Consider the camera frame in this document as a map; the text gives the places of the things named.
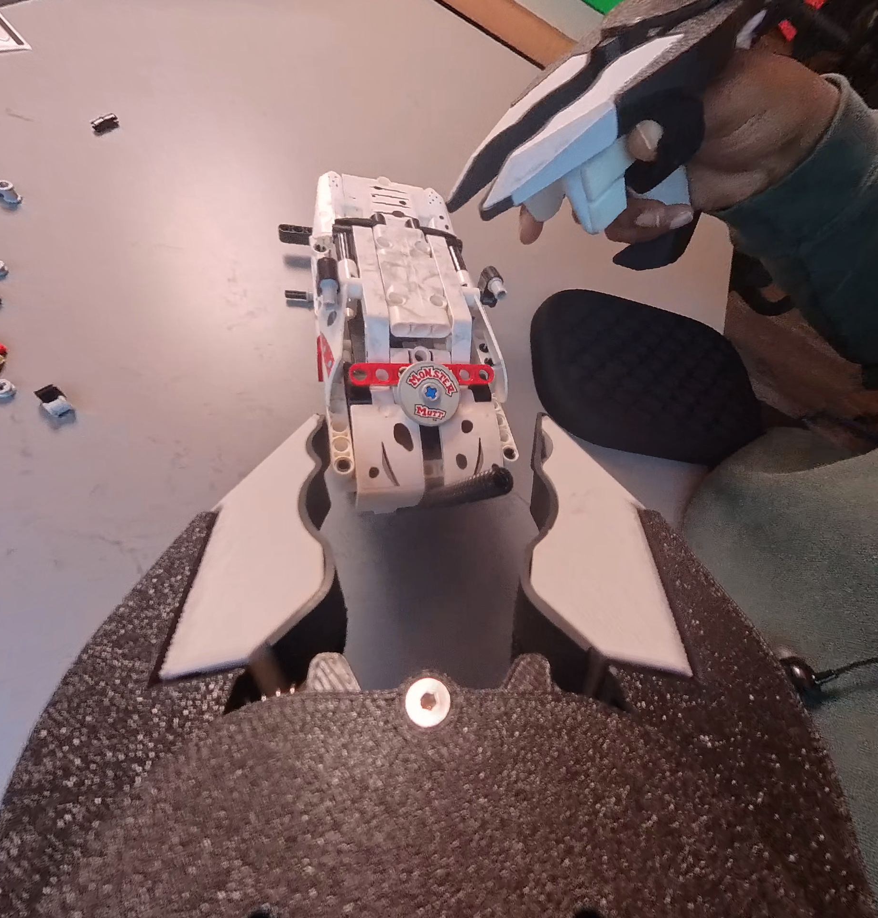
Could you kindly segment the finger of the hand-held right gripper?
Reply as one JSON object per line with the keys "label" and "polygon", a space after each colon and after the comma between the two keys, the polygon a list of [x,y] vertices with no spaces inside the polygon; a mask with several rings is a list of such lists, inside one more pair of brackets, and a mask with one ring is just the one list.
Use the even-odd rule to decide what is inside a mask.
{"label": "finger of the hand-held right gripper", "polygon": [[626,210],[633,165],[654,165],[631,150],[632,132],[658,123],[633,112],[622,125],[614,98],[581,98],[545,114],[545,101],[512,107],[477,149],[477,196],[482,219],[524,208],[550,219],[568,203],[577,219],[616,219]]}
{"label": "finger of the hand-held right gripper", "polygon": [[[562,63],[550,68],[541,76],[539,82],[528,89],[518,101],[511,105],[507,112],[512,107],[520,104],[530,106],[535,102],[545,101],[547,105],[544,108],[544,112],[545,114],[551,114],[560,111],[575,100],[577,95],[588,88],[592,77],[595,75],[596,65],[590,63],[590,59],[591,51],[597,42],[598,40],[587,50],[575,53]],[[661,200],[663,198],[661,191],[657,191],[656,194],[658,199],[653,200],[667,204]],[[471,154],[462,174],[449,193],[447,205],[451,211],[457,211],[476,196],[477,149]]]}

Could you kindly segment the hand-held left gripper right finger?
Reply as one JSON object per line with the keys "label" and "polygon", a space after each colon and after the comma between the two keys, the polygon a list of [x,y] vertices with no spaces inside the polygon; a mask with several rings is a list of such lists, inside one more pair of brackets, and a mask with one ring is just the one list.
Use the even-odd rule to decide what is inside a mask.
{"label": "hand-held left gripper right finger", "polygon": [[538,417],[527,551],[529,606],[579,652],[582,679],[609,666],[692,678],[643,525],[644,506],[549,417]]}

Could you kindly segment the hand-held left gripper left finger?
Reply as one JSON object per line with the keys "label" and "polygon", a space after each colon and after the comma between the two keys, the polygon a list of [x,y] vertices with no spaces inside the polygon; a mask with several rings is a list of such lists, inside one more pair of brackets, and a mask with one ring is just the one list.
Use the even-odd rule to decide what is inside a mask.
{"label": "hand-held left gripper left finger", "polygon": [[328,446],[325,419],[310,417],[219,502],[160,680],[258,661],[333,592],[320,531],[330,511]]}

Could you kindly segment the white lego vehicle model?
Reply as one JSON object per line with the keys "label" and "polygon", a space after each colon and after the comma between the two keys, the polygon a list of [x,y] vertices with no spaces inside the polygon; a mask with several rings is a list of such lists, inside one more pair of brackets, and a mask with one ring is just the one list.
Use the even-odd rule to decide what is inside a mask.
{"label": "white lego vehicle model", "polygon": [[503,404],[504,358],[488,311],[505,296],[474,281],[432,188],[334,171],[318,178],[310,226],[281,224],[307,250],[330,466],[358,511],[495,499],[519,453]]}

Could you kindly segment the person's right forearm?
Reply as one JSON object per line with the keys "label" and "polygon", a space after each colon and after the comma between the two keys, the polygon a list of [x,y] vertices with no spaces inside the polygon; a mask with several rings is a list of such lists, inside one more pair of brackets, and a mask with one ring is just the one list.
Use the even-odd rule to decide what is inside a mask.
{"label": "person's right forearm", "polygon": [[878,109],[841,75],[834,119],[776,185],[715,213],[807,323],[878,389]]}

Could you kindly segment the person's right hand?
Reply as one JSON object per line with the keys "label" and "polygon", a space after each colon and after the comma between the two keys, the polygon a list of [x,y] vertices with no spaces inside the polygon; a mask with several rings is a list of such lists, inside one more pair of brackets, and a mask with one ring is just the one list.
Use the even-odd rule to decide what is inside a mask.
{"label": "person's right hand", "polygon": [[834,120],[840,89],[788,57],[735,52],[703,97],[705,132],[687,164],[689,204],[633,198],[606,228],[635,244],[717,213],[776,185],[799,166]]}

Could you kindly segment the person's green sweatshirt torso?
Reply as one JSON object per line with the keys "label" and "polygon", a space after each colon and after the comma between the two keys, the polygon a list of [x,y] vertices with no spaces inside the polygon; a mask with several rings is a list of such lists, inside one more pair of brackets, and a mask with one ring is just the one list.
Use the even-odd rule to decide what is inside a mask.
{"label": "person's green sweatshirt torso", "polygon": [[[687,508],[697,557],[773,647],[819,669],[878,656],[878,448],[777,428],[718,465]],[[878,903],[878,666],[809,706]]]}

